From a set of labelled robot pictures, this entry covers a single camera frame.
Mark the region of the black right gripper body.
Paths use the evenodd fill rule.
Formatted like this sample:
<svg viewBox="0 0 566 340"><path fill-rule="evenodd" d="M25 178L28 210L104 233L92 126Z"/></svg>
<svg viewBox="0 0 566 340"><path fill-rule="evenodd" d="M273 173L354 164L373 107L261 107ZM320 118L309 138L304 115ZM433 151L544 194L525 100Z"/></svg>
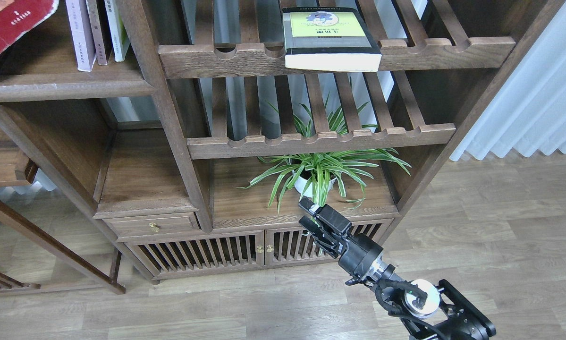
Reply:
<svg viewBox="0 0 566 340"><path fill-rule="evenodd" d="M365 234L335 236L316 232L316 243L332 258L338 259L339 266L353 277L353 281L378 281L384 271L383 248Z"/></svg>

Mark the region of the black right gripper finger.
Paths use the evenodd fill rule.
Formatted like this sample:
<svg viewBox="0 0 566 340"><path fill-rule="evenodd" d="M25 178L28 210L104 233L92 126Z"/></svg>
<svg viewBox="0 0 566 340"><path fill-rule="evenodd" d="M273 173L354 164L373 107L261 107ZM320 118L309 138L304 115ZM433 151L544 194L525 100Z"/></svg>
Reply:
<svg viewBox="0 0 566 340"><path fill-rule="evenodd" d="M348 235L351 222L329 205L321 207L303 196L299 201L299 207L305 210L309 214L307 217L317 222L331 239Z"/></svg>
<svg viewBox="0 0 566 340"><path fill-rule="evenodd" d="M325 230L323 230L317 222L314 222L307 216L303 216L299 220L299 223L305 228L305 230L309 231L309 233L312 235L313 239L319 246L324 249L333 248L333 242L329 237L329 234Z"/></svg>

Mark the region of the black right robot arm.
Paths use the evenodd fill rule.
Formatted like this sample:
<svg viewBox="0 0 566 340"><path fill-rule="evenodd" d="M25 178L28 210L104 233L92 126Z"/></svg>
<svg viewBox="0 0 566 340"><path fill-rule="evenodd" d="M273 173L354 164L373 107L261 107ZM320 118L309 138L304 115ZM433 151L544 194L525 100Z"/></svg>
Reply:
<svg viewBox="0 0 566 340"><path fill-rule="evenodd" d="M365 234L352 235L351 222L332 207L303 197L300 224L324 252L350 275L348 286L363 284L392 317L401 319L411 340L487 340L494 324L447 280L407 281L383 260L383 249Z"/></svg>

